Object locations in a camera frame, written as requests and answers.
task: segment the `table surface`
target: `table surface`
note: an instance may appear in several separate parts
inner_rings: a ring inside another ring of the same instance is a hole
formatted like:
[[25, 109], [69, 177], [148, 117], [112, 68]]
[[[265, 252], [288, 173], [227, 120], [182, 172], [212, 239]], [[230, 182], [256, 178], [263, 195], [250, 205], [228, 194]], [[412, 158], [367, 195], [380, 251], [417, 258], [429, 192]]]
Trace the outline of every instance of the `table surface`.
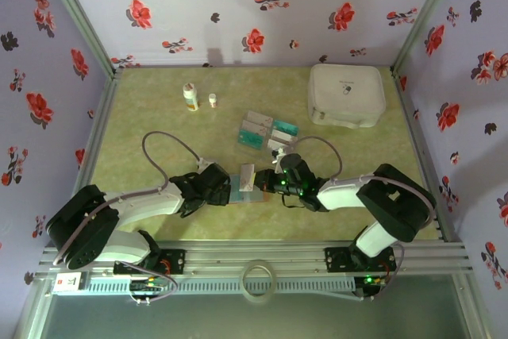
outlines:
[[[300, 137], [317, 135], [332, 142], [344, 161], [342, 179], [367, 174], [380, 164], [389, 163], [421, 184], [391, 73], [387, 67], [379, 71], [387, 100], [385, 114], [374, 127], [348, 129], [310, 121], [310, 67], [126, 69], [115, 94], [92, 183], [102, 191], [132, 191], [162, 183], [160, 173], [141, 151], [141, 138], [152, 130], [176, 135], [200, 156], [217, 160], [229, 174], [239, 173], [243, 163], [254, 163], [256, 170], [269, 168], [269, 155], [237, 143], [242, 119], [253, 110], [297, 125]], [[196, 85], [202, 102], [195, 112], [187, 111], [183, 100], [182, 86], [189, 82]], [[217, 95], [218, 108], [209, 106], [209, 93]], [[194, 157], [170, 138], [149, 137], [147, 150], [170, 177], [196, 170]], [[337, 158], [325, 144], [309, 140], [302, 142], [297, 151], [316, 176], [327, 177], [336, 171]], [[287, 202], [298, 204], [296, 198], [287, 198]], [[188, 218], [157, 216], [122, 229], [145, 229], [160, 241], [351, 240], [373, 221], [365, 208], [314, 213], [287, 209], [279, 195], [270, 195], [267, 202], [204, 206]], [[437, 232], [430, 225], [417, 238], [436, 239]]]

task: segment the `floral wallpaper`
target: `floral wallpaper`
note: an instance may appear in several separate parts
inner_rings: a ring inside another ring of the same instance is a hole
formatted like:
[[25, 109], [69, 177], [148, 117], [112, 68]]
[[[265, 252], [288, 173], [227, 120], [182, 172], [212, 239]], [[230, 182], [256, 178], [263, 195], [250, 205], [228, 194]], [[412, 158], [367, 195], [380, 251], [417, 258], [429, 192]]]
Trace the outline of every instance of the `floral wallpaper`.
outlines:
[[106, 75], [60, 0], [0, 0], [0, 339], [71, 196]]
[[497, 336], [508, 321], [508, 9], [441, 0], [398, 70]]
[[112, 65], [125, 67], [126, 57], [131, 65], [392, 65], [425, 0], [79, 2]]

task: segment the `bottle cap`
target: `bottle cap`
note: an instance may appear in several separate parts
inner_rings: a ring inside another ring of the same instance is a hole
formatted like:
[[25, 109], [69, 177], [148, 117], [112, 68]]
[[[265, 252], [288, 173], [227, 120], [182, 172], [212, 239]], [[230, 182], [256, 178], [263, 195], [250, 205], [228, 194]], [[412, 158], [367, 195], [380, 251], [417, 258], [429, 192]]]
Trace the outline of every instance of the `bottle cap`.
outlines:
[[184, 97], [194, 97], [197, 91], [193, 83], [186, 83], [183, 85], [183, 96]]

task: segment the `white bottle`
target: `white bottle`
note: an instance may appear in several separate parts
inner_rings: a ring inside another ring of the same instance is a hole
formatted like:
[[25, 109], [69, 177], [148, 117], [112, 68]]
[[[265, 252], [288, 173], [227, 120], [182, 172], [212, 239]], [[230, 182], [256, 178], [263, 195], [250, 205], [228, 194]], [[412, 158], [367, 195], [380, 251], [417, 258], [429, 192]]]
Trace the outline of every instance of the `white bottle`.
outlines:
[[208, 96], [208, 102], [210, 103], [210, 106], [212, 106], [212, 109], [215, 109], [217, 107], [217, 95], [211, 93]]
[[185, 98], [188, 110], [196, 111], [199, 109], [198, 91], [193, 83], [183, 85], [183, 97]]

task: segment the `white container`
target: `white container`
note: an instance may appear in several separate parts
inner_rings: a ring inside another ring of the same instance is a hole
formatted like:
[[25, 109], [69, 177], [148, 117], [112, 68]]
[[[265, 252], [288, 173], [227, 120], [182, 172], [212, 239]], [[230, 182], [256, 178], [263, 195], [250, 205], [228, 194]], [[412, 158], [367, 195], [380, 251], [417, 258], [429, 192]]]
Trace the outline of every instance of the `white container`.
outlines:
[[185, 98], [188, 110], [196, 111], [199, 109], [198, 91], [193, 83], [183, 85], [183, 97]]
[[212, 109], [215, 109], [217, 107], [217, 95], [211, 93], [208, 96], [208, 102], [210, 103], [210, 106], [212, 106]]
[[375, 67], [314, 65], [309, 81], [309, 118], [317, 125], [350, 129], [374, 126], [387, 107]]

